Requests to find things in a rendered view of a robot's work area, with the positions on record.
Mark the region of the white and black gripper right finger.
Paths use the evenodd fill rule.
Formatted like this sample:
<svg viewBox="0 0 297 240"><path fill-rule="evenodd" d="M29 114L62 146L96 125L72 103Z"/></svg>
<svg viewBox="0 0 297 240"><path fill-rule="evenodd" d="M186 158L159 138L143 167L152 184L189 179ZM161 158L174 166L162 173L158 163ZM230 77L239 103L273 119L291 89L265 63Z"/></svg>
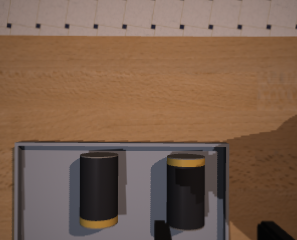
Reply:
<svg viewBox="0 0 297 240"><path fill-rule="evenodd" d="M257 225L257 240L295 240L273 221L261 221Z"/></svg>

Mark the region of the black and orange battery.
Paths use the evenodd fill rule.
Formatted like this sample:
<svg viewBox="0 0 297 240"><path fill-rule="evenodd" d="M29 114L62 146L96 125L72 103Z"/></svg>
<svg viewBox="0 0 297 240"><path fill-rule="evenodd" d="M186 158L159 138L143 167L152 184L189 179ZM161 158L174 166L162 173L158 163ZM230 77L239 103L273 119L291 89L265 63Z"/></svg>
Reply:
<svg viewBox="0 0 297 240"><path fill-rule="evenodd" d="M205 156L167 155L167 223L179 231L205 226Z"/></svg>
<svg viewBox="0 0 297 240"><path fill-rule="evenodd" d="M118 154L80 154L80 226L106 229L118 223Z"/></svg>

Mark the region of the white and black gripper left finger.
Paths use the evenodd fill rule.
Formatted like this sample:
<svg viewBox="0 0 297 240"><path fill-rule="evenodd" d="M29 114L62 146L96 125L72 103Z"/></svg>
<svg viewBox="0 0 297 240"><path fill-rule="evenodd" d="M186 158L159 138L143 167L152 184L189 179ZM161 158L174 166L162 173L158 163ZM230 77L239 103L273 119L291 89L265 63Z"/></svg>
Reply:
<svg viewBox="0 0 297 240"><path fill-rule="evenodd" d="M154 240L172 240L169 223L154 220Z"/></svg>

